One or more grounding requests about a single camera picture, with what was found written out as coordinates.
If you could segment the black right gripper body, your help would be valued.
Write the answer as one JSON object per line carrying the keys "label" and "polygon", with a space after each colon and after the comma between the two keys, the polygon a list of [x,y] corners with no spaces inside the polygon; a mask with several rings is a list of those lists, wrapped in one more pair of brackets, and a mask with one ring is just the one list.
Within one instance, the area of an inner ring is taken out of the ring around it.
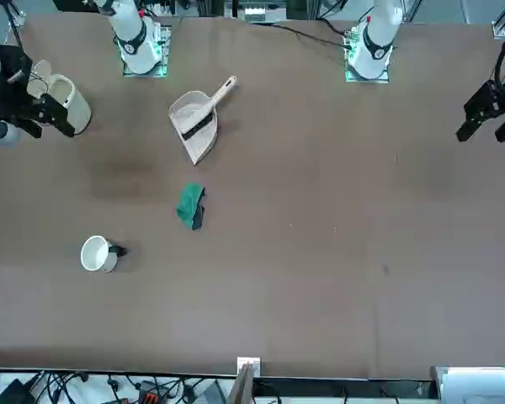
{"label": "black right gripper body", "polygon": [[27,92],[32,60],[20,46],[0,45],[0,120],[31,119],[33,97]]}

